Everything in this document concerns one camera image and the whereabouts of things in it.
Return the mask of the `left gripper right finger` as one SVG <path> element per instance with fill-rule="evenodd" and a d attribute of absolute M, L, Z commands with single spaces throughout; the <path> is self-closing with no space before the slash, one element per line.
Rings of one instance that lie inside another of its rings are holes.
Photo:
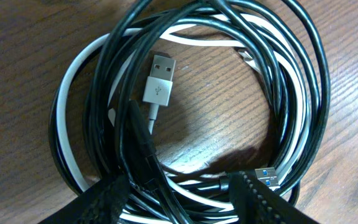
<path fill-rule="evenodd" d="M 295 208 L 300 194 L 299 185 L 285 200 L 250 172 L 231 172 L 227 177 L 229 199 L 239 223 L 318 224 Z"/>

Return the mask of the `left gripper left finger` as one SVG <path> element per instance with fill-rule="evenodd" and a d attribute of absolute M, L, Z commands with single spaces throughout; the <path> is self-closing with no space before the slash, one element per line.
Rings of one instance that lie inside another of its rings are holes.
<path fill-rule="evenodd" d="M 127 175 L 107 176 L 41 224 L 117 223 L 129 199 Z"/>

